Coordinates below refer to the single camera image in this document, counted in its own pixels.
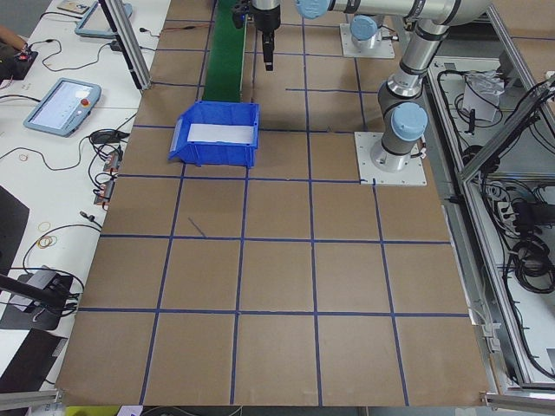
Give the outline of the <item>green conveyor belt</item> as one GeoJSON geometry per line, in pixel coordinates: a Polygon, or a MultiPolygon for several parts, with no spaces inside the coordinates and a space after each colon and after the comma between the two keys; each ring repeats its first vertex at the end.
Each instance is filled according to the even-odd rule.
{"type": "Polygon", "coordinates": [[[204,101],[241,101],[246,27],[236,29],[233,24],[232,6],[235,3],[217,2],[202,96],[204,101]]]}

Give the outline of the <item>white foam pad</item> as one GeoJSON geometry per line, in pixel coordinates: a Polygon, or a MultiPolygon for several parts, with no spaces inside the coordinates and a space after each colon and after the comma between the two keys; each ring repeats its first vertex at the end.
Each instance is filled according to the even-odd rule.
{"type": "Polygon", "coordinates": [[[255,139],[255,129],[243,125],[217,125],[193,123],[187,135],[188,142],[224,142],[250,145],[255,139]]]}

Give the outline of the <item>blue bin with white foam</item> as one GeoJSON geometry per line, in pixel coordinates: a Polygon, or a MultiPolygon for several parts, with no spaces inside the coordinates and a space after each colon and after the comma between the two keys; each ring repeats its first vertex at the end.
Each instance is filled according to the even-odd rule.
{"type": "Polygon", "coordinates": [[[252,168],[258,149],[257,103],[197,101],[176,121],[169,159],[252,168]]]}

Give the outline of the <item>black power adapter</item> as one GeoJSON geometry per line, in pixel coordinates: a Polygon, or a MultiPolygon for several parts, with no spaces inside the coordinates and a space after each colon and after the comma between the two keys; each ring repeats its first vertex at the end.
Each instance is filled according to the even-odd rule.
{"type": "Polygon", "coordinates": [[[120,52],[121,53],[123,51],[123,48],[122,48],[121,44],[117,40],[113,40],[109,44],[109,47],[114,52],[120,52]]]}

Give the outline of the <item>far teach pendant tablet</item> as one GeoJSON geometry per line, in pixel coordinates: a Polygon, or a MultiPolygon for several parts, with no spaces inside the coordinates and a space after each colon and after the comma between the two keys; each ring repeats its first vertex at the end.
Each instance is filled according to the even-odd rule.
{"type": "Polygon", "coordinates": [[[93,3],[91,8],[83,15],[75,27],[78,36],[102,39],[115,39],[112,26],[107,20],[99,1],[93,3]]]}

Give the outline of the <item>teach pendant tablet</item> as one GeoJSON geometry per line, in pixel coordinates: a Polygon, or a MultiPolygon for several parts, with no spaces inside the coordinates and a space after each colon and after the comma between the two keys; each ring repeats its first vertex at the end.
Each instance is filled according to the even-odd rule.
{"type": "Polygon", "coordinates": [[[29,129],[68,137],[90,115],[101,97],[94,83],[60,78],[23,121],[29,129]]]}
{"type": "Polygon", "coordinates": [[[107,20],[99,1],[93,3],[91,8],[83,15],[75,27],[78,36],[102,39],[115,39],[112,26],[107,20]]]}

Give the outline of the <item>near teach pendant tablet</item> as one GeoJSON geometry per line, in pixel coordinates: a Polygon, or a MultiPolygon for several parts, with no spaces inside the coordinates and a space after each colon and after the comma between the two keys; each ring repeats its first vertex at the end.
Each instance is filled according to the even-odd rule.
{"type": "Polygon", "coordinates": [[[60,78],[23,121],[29,129],[68,137],[90,115],[101,97],[94,83],[60,78]]]}

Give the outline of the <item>aluminium frame post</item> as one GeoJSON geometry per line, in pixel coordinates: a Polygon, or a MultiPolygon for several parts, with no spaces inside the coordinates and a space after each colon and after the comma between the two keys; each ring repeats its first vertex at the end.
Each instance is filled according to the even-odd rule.
{"type": "Polygon", "coordinates": [[[121,47],[134,85],[140,91],[149,89],[151,87],[151,76],[123,2],[121,0],[100,0],[99,4],[116,41],[121,47]]]}

